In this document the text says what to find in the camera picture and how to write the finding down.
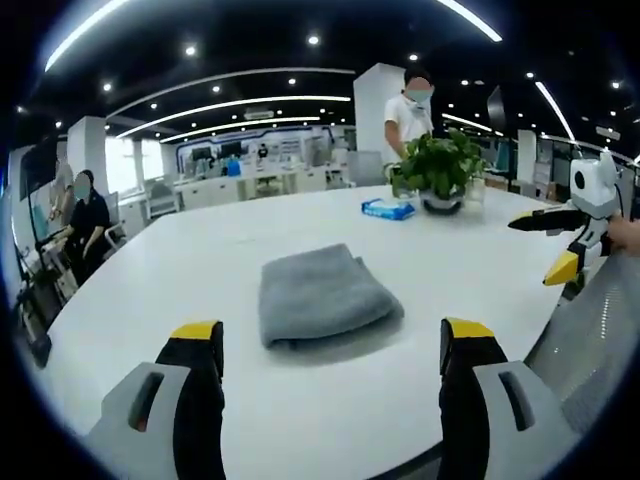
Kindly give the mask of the person's right hand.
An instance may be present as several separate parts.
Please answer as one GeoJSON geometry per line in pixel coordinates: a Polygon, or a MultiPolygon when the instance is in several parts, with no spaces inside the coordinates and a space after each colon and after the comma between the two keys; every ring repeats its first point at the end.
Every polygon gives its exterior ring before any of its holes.
{"type": "Polygon", "coordinates": [[[613,215],[608,222],[608,237],[613,250],[638,257],[640,253],[640,222],[628,220],[620,214],[613,215]]]}

